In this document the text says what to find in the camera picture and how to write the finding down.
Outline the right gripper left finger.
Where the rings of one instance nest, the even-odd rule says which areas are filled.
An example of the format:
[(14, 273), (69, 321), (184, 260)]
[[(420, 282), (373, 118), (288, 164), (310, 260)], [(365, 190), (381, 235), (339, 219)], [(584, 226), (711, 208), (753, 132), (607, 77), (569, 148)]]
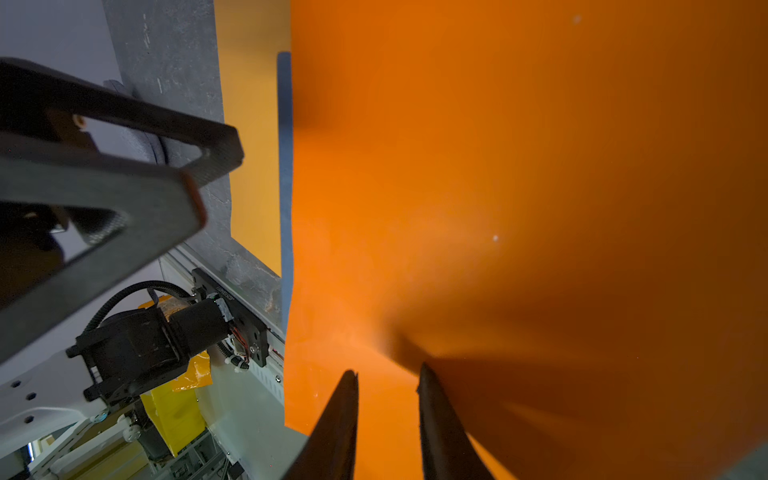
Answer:
[(283, 479), (353, 479), (358, 418), (358, 376), (347, 370)]

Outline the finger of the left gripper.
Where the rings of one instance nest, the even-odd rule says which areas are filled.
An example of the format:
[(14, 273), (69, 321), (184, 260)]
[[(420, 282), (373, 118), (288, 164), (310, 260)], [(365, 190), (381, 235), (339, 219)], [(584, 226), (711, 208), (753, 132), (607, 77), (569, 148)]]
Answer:
[(2, 360), (198, 232), (206, 221), (194, 182), (180, 170), (10, 133), (1, 136), (1, 197), (12, 203), (111, 210), (126, 221), (122, 230), (2, 309)]
[(44, 108), (97, 119), (195, 145), (201, 155), (183, 170), (200, 187), (240, 167), (244, 151), (229, 125), (149, 104), (34, 62), (3, 57), (1, 79), (20, 89), (21, 97)]

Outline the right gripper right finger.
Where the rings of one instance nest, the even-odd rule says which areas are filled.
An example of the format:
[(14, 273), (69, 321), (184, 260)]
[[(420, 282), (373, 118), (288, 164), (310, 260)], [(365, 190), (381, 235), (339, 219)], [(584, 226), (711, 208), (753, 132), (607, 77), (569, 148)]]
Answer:
[(437, 374), (427, 363), (420, 369), (420, 443), (425, 479), (493, 479), (449, 401)]

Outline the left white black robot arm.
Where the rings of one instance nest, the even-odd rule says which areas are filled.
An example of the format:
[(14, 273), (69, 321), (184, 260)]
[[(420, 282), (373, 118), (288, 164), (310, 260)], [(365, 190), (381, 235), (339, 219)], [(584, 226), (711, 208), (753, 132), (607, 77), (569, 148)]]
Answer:
[[(180, 168), (102, 153), (96, 119), (193, 145)], [(15, 58), (1, 62), (1, 357), (102, 294), (76, 338), (1, 388), (1, 452), (88, 424), (182, 375), (236, 330), (218, 293), (126, 279), (206, 224), (202, 187), (244, 159), (228, 125)]]

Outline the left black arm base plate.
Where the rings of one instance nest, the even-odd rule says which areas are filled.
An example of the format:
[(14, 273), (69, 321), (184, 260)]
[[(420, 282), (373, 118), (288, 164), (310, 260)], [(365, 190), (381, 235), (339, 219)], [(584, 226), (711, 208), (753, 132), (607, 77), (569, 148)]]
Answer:
[(234, 326), (247, 343), (250, 359), (259, 368), (265, 367), (269, 354), (267, 325), (201, 268), (193, 269), (192, 277), (197, 293), (203, 297), (217, 294), (224, 300), (230, 313), (234, 316)]

